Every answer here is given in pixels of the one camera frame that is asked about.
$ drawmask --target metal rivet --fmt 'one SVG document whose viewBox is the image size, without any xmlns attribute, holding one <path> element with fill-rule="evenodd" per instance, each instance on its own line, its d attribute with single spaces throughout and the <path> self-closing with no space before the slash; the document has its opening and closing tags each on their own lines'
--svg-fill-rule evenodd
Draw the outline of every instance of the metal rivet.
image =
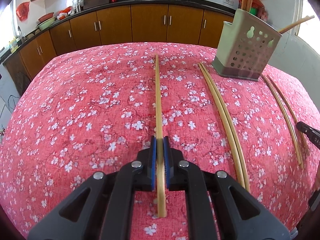
<svg viewBox="0 0 320 240">
<path fill-rule="evenodd" d="M 186 168 L 189 166 L 189 162 L 188 161 L 179 161 L 179 166 L 182 167 L 182 168 Z"/>
<path fill-rule="evenodd" d="M 134 168 L 139 168 L 141 167 L 142 163 L 140 161 L 133 161 L 131 163 L 131 166 L 134 167 Z"/>
<path fill-rule="evenodd" d="M 102 179 L 103 178 L 103 173 L 101 171 L 98 171 L 93 175 L 93 178 L 94 179 Z"/>
<path fill-rule="evenodd" d="M 217 176 L 218 178 L 224 179 L 227 177 L 227 173 L 225 171 L 218 171 Z"/>
</svg>

